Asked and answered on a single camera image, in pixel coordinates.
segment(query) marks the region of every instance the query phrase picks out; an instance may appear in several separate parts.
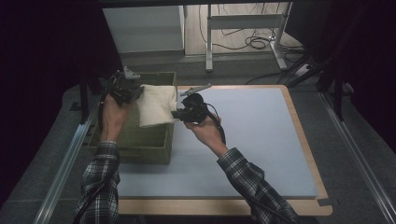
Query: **wall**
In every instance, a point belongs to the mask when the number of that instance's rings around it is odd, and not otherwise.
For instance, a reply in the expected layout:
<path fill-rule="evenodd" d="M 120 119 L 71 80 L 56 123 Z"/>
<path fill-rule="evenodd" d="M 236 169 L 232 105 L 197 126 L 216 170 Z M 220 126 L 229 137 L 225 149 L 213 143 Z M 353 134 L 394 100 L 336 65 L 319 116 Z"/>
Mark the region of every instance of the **wall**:
<path fill-rule="evenodd" d="M 183 7 L 103 9 L 119 53 L 184 49 Z"/>

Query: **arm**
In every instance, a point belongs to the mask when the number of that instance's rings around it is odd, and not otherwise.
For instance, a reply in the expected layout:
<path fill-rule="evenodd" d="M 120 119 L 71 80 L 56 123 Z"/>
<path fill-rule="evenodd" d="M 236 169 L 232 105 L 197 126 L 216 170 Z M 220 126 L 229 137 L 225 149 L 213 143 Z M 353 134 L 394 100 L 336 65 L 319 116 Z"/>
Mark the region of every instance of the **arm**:
<path fill-rule="evenodd" d="M 118 223 L 118 192 L 120 183 L 118 168 L 120 155 L 117 140 L 122 127 L 131 113 L 134 103 L 119 107 L 116 101 L 107 96 L 103 110 L 103 130 L 97 152 L 85 170 L 81 182 L 81 198 L 76 211 L 93 199 L 77 223 Z M 92 195 L 103 186 L 97 197 Z"/>
<path fill-rule="evenodd" d="M 206 118 L 200 124 L 185 122 L 185 125 L 194 132 L 198 140 L 219 157 L 219 166 L 233 187 L 246 199 L 255 222 L 281 223 L 279 217 L 275 215 L 280 214 L 290 223 L 298 223 L 298 216 L 289 203 L 265 180 L 264 171 L 248 162 L 236 148 L 229 150 L 222 143 L 219 130 L 211 118 Z"/>

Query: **plaid shirt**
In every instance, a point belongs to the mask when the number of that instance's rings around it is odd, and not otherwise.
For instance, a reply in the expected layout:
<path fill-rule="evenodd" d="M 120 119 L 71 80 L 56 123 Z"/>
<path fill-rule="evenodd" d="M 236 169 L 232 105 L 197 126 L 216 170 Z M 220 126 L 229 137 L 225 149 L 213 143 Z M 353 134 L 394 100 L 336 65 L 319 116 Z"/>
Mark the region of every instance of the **plaid shirt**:
<path fill-rule="evenodd" d="M 115 143 L 99 143 L 95 158 L 87 167 L 81 183 L 82 197 L 78 202 L 76 211 L 88 200 L 89 195 L 98 188 L 101 180 L 108 175 L 113 167 L 120 165 L 117 158 L 120 155 Z M 264 171 L 245 159 L 233 148 L 218 159 L 218 164 L 223 169 L 233 187 L 246 199 L 251 208 L 252 219 L 256 223 L 287 223 L 281 221 L 273 213 L 262 209 L 254 201 L 265 204 L 282 217 L 292 223 L 298 223 L 298 216 L 289 203 L 281 197 L 265 180 Z M 81 218 L 80 223 L 118 223 L 118 192 L 120 183 L 118 171 L 111 177 L 110 185 L 105 187 L 92 202 Z"/>

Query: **box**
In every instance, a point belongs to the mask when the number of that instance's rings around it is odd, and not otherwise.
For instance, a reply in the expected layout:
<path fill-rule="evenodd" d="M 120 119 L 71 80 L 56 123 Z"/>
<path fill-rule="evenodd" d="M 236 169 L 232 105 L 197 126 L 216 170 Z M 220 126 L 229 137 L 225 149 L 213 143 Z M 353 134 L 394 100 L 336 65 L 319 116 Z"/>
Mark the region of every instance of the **box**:
<path fill-rule="evenodd" d="M 138 73 L 141 83 L 155 86 L 177 86 L 176 73 Z M 137 106 L 124 125 L 118 146 L 122 163 L 169 164 L 172 151 L 174 124 L 140 128 Z M 100 131 L 96 123 L 88 150 L 96 152 Z"/>

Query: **cream fabric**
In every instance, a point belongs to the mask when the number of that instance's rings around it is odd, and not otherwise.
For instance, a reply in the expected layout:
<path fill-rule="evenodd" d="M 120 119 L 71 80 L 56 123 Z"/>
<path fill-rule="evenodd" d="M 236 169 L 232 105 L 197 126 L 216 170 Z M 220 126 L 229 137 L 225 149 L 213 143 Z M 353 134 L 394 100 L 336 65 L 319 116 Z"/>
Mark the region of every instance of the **cream fabric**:
<path fill-rule="evenodd" d="M 174 86 L 145 87 L 143 94 L 136 101 L 140 115 L 140 127 L 150 127 L 158 124 L 173 123 L 171 111 L 177 109 L 177 91 Z"/>

